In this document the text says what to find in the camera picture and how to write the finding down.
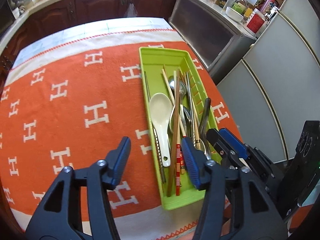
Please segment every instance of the clear plastic bottle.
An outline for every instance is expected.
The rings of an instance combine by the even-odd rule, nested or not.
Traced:
[[[226,4],[224,5],[223,10],[226,10],[227,7],[232,7],[235,2],[236,2],[236,0],[228,0],[226,2]]]
[[[240,13],[241,15],[243,15],[247,6],[248,6],[247,0],[236,0],[236,2],[232,8],[233,8],[233,10],[235,10],[238,13]]]

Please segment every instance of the blue gripper pad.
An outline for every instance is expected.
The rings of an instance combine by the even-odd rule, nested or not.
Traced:
[[[111,185],[116,188],[121,181],[121,177],[129,158],[131,141],[129,137],[123,137],[116,150],[108,153],[106,161],[108,163],[108,176],[111,177]]]
[[[245,146],[238,140],[236,136],[234,136],[228,129],[222,128],[218,132],[222,138],[226,140],[230,144],[230,146],[235,150],[238,154],[239,158],[247,159],[247,149]]]
[[[207,161],[204,152],[193,147],[190,137],[182,139],[181,148],[191,183],[198,190],[207,189],[211,176],[204,169]]]

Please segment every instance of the tablecloth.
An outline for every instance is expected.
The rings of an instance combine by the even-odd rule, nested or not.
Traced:
[[[0,104],[0,175],[12,212],[25,229],[63,166],[84,168],[129,136],[120,185],[108,192],[121,239],[178,238],[195,229],[202,202],[165,211],[152,160],[139,47],[187,50],[212,99],[219,128],[240,138],[205,68],[172,29],[102,33],[26,59],[8,76]],[[84,232],[90,233],[82,191]]]

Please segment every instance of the red label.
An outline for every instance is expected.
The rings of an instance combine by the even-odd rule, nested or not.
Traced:
[[[252,18],[249,20],[247,27],[254,33],[257,33],[263,24],[264,20],[261,19],[259,15],[254,14]]]

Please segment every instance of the plastic bag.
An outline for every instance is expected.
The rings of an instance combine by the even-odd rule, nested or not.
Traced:
[[[124,14],[124,18],[132,18],[132,17],[137,17],[137,16],[138,16],[138,12],[137,12],[136,8],[134,7],[133,3],[129,4],[129,7]]]

